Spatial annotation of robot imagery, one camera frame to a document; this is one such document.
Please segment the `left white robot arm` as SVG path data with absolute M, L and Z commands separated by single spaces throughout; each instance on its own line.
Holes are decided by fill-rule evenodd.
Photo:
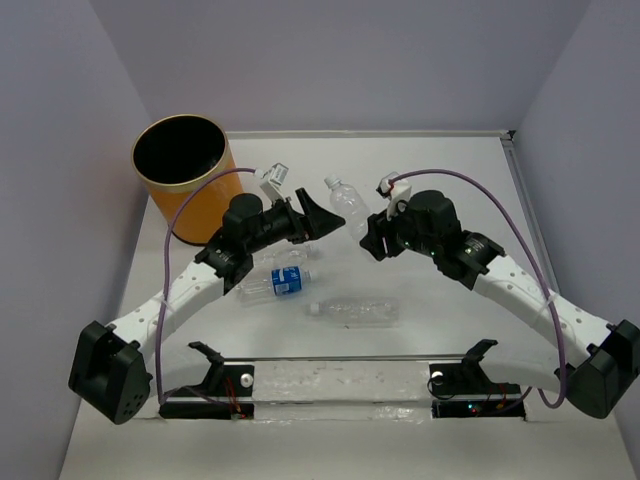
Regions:
M 132 312 L 80 333 L 69 389 L 116 425 L 132 419 L 150 395 L 162 395 L 162 343 L 205 306 L 223 298 L 253 269 L 253 255 L 280 241 L 303 244 L 343 227 L 345 219 L 319 206 L 305 189 L 302 209 L 278 199 L 235 196 L 220 228 L 176 279 Z

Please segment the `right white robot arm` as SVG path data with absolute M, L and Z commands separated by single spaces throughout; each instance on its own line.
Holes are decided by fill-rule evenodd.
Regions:
M 497 344 L 480 342 L 460 368 L 462 384 L 482 392 L 493 383 L 529 384 L 564 393 L 582 413 L 607 417 L 639 376 L 639 329 L 590 314 L 527 274 L 503 247 L 462 228 L 453 202 L 437 190 L 408 187 L 379 192 L 388 205 L 368 219 L 360 245 L 376 260 L 405 251 L 430 257 L 437 270 L 501 306 L 558 351 L 544 361 L 491 363 Z

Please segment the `clear bottle front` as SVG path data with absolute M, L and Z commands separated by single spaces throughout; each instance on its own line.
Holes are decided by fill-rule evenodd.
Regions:
M 345 329 L 392 327 L 400 319 L 399 302 L 391 297 L 333 297 L 308 304 L 304 312 L 316 322 Z

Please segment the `blue label plastic bottle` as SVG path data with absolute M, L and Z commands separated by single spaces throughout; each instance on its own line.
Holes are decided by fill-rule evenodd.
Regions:
M 257 304 L 302 292 L 314 280 L 314 272 L 300 266 L 264 270 L 250 275 L 238 286 L 244 304 Z

